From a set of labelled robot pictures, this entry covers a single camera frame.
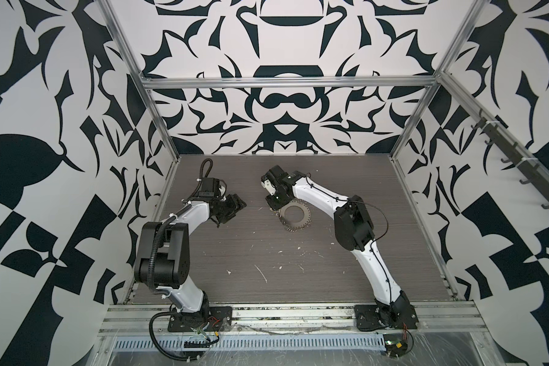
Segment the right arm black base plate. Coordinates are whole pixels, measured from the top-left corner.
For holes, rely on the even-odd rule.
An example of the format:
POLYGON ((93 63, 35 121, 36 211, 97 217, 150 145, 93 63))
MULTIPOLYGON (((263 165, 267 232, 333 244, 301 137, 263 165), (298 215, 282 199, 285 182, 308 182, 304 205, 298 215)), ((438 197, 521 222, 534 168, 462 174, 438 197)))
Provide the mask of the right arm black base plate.
POLYGON ((404 305, 379 306, 356 305, 354 306, 355 325, 359 331, 373 332, 381 329, 417 329, 418 317, 415 308, 405 303, 404 305))

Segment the metal disc with key rings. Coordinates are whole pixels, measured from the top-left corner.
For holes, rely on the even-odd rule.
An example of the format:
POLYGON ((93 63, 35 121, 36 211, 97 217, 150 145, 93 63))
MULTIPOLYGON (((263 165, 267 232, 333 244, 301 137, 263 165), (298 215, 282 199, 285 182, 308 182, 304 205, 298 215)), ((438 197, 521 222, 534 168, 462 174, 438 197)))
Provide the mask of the metal disc with key rings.
POLYGON ((303 230, 311 223, 311 211, 306 203, 294 199, 275 212, 285 230, 295 232, 303 230))

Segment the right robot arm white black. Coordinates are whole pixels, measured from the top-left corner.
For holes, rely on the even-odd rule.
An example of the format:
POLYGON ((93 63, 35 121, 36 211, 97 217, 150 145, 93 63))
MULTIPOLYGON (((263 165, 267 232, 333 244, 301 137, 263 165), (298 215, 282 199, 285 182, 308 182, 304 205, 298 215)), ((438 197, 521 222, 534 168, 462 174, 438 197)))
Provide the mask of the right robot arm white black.
POLYGON ((269 169, 261 185, 268 192, 268 206, 286 230, 301 230, 310 223, 309 204, 327 214, 333 220, 336 241, 355 256, 371 285, 380 323, 391 328, 416 327, 414 307, 382 259, 362 198, 337 194, 303 172, 287 173, 280 166, 269 169))

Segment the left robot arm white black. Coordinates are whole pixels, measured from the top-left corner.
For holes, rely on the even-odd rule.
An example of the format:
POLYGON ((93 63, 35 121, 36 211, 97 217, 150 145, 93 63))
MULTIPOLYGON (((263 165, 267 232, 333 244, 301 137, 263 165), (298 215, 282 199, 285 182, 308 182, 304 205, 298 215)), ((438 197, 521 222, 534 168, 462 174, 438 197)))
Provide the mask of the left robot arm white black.
POLYGON ((201 224, 227 223, 246 207, 218 178, 200 178, 198 187, 177 213, 159 222, 144 224, 140 234, 134 280, 153 294, 170 300, 180 314, 206 319, 210 316, 207 294, 190 276, 190 235, 201 224))

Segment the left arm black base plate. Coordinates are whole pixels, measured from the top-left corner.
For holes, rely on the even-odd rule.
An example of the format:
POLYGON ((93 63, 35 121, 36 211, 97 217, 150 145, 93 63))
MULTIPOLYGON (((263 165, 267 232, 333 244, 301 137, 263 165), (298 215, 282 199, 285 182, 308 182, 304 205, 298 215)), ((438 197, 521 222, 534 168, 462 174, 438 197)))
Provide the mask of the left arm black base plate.
POLYGON ((219 331, 223 326, 230 326, 233 317, 232 307, 209 307, 196 313, 184 313, 176 308, 170 310, 169 332, 189 332, 193 329, 219 331))

